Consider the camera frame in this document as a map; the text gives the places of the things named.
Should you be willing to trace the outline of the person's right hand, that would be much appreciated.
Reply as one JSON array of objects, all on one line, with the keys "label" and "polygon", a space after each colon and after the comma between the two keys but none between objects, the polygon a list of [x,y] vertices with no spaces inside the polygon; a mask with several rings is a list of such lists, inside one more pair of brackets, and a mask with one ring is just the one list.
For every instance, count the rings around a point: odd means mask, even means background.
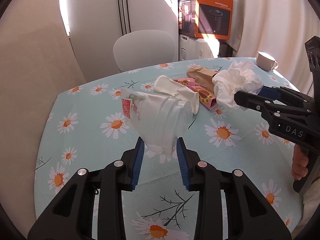
[{"label": "person's right hand", "polygon": [[295,144],[293,149],[293,158],[291,166],[291,173],[295,180],[301,180],[308,174],[308,162],[309,159],[303,153],[301,147]]}]

